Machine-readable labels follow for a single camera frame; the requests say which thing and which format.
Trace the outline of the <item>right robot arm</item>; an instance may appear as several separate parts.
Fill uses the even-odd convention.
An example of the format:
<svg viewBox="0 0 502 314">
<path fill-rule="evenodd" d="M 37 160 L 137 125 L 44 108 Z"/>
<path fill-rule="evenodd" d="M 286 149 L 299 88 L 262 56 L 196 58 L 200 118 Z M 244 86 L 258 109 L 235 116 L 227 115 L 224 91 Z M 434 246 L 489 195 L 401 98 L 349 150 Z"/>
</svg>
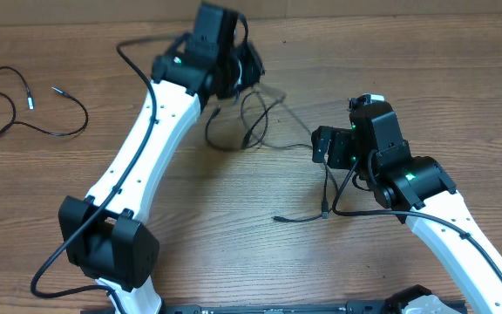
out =
<svg viewBox="0 0 502 314">
<path fill-rule="evenodd" d="M 380 95 L 349 102 L 349 128 L 319 126 L 312 160 L 365 181 L 380 209 L 406 224 L 441 262 L 477 313 L 502 313 L 502 255 L 472 217 L 456 183 L 429 156 L 412 156 Z"/>
</svg>

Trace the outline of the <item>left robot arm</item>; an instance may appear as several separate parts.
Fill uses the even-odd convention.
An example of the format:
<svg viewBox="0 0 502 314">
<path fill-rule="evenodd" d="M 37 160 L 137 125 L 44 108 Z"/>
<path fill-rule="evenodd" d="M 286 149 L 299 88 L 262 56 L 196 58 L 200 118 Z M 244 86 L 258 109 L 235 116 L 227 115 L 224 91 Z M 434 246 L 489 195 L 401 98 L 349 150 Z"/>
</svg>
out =
<svg viewBox="0 0 502 314">
<path fill-rule="evenodd" d="M 158 313 L 152 272 L 159 241 L 146 227 L 159 182 L 187 131 L 212 97 L 230 99 L 264 73 L 236 28 L 236 10 L 202 3 L 193 31 L 175 37 L 144 79 L 145 102 L 112 164 L 85 197 L 68 196 L 58 220 L 69 262 L 95 280 L 111 313 Z"/>
</svg>

